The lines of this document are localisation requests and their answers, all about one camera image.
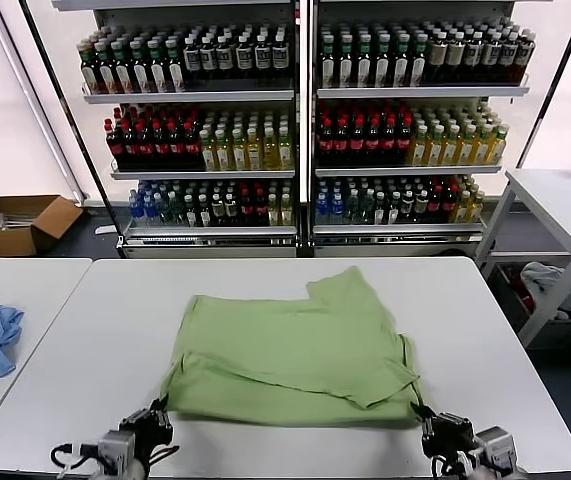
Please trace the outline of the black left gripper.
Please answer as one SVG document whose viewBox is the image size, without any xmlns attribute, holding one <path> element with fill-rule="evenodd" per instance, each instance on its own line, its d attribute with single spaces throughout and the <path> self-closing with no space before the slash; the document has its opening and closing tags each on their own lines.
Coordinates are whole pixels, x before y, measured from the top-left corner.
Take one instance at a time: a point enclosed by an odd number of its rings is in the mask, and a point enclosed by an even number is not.
<svg viewBox="0 0 571 480">
<path fill-rule="evenodd" d="M 139 410 L 120 422 L 120 430 L 133 433 L 134 457 L 149 459 L 158 446 L 169 446 L 173 439 L 173 426 L 163 400 L 152 401 L 150 410 Z"/>
</svg>

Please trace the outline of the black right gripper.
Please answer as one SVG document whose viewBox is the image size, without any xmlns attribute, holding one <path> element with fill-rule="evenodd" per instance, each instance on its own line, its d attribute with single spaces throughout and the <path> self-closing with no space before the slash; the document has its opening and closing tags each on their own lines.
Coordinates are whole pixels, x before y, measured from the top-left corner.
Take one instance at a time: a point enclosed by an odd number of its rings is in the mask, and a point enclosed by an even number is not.
<svg viewBox="0 0 571 480">
<path fill-rule="evenodd" d="M 426 457 L 455 458 L 459 452 L 475 448 L 471 421 L 451 413 L 436 414 L 422 401 L 411 402 L 414 414 L 420 419 L 421 441 Z"/>
</svg>

